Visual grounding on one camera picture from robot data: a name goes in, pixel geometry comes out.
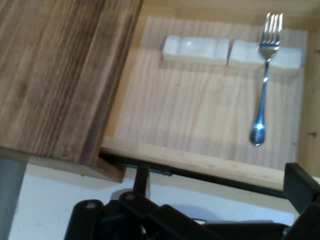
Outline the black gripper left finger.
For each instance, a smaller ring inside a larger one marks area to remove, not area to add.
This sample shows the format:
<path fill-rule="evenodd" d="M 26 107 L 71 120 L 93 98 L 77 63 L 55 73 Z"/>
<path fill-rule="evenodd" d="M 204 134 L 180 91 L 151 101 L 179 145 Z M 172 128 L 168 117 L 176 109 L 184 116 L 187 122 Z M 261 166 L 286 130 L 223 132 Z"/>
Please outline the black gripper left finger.
<path fill-rule="evenodd" d="M 70 240 L 196 240 L 200 225 L 170 205 L 148 199 L 150 170 L 137 168 L 132 190 L 117 200 L 77 203 L 68 224 Z"/>

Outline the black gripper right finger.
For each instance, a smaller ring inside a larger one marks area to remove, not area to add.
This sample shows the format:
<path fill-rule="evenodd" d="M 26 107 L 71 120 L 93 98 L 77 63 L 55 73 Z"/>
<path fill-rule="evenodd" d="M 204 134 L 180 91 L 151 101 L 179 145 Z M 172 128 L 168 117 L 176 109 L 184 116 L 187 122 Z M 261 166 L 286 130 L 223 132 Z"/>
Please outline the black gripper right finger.
<path fill-rule="evenodd" d="M 285 240 L 320 238 L 320 184 L 297 163 L 286 163 L 283 194 L 299 213 Z"/>

